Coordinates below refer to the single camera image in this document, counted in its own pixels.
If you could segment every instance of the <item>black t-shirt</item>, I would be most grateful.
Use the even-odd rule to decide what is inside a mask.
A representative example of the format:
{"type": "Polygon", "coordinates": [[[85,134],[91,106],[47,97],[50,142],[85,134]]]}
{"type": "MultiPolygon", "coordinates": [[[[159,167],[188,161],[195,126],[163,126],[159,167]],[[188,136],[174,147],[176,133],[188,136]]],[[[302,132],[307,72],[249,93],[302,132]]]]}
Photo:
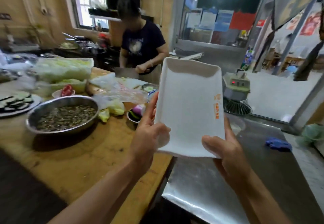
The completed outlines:
{"type": "Polygon", "coordinates": [[[126,29],[121,46],[129,53],[128,61],[132,63],[133,67],[136,67],[155,58],[159,54],[156,48],[163,44],[165,41],[160,29],[154,23],[146,21],[144,27],[139,31],[132,32],[126,29]]]}

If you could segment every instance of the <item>graphic print on t-shirt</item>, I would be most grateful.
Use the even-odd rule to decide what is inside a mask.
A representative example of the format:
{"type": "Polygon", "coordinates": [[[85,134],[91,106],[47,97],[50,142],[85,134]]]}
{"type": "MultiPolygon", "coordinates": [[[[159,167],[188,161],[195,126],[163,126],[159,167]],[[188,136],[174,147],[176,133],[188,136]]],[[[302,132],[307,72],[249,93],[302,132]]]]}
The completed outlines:
{"type": "Polygon", "coordinates": [[[129,43],[129,51],[131,54],[134,55],[142,55],[141,49],[142,49],[142,42],[144,38],[141,39],[131,39],[129,43]]]}

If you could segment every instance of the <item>cleaver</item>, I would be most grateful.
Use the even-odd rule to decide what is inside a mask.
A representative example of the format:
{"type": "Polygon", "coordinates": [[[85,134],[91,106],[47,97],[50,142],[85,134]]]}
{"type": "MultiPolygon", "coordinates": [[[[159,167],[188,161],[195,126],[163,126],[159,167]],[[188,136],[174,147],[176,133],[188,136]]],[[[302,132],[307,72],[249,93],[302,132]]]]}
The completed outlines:
{"type": "Polygon", "coordinates": [[[121,68],[115,67],[116,77],[134,78],[139,79],[139,74],[135,71],[135,68],[121,68]]]}

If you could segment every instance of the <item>stainless steel bowl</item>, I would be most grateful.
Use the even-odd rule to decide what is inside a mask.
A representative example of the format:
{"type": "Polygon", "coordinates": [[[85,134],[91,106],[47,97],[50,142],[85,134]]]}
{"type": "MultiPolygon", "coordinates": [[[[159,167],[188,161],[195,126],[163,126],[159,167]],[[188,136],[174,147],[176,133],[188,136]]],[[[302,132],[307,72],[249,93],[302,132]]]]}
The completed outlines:
{"type": "Polygon", "coordinates": [[[26,126],[31,132],[36,134],[43,134],[43,135],[75,134],[93,125],[95,119],[98,117],[98,114],[99,114],[99,106],[95,102],[95,100],[92,99],[91,97],[82,96],[82,95],[60,97],[57,99],[52,99],[47,102],[44,102],[39,106],[35,107],[34,109],[32,109],[27,114],[26,126]],[[60,131],[52,131],[52,132],[41,131],[36,128],[37,122],[40,120],[40,118],[46,115],[48,112],[52,111],[54,108],[59,108],[64,106],[77,106],[77,105],[91,106],[97,109],[97,112],[87,122],[73,128],[68,128],[60,131]]]}

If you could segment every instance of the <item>stainless steel counter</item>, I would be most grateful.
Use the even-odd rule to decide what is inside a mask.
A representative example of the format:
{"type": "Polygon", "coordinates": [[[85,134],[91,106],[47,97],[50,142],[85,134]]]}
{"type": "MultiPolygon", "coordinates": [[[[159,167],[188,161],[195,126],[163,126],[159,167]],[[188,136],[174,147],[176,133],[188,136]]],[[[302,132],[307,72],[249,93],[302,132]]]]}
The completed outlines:
{"type": "MultiPolygon", "coordinates": [[[[294,155],[264,145],[280,129],[244,119],[240,141],[254,171],[293,223],[324,223],[294,155]]],[[[249,223],[233,190],[209,158],[178,158],[162,197],[211,224],[249,223]]]]}

